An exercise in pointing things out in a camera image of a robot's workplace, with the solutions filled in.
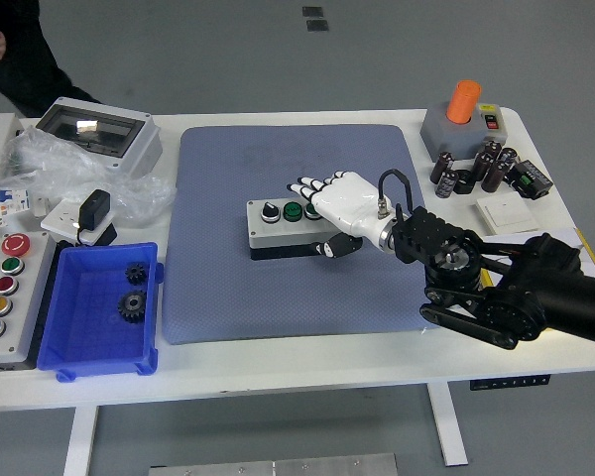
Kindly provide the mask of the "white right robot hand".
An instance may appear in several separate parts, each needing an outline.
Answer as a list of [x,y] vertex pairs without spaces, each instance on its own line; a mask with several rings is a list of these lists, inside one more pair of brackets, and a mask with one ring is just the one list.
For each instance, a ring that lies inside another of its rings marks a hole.
[[335,225],[339,233],[314,249],[327,258],[354,252],[365,239],[380,251],[392,254],[392,229],[397,222],[391,201],[355,172],[337,172],[331,178],[299,178],[288,185],[312,204],[316,213]]

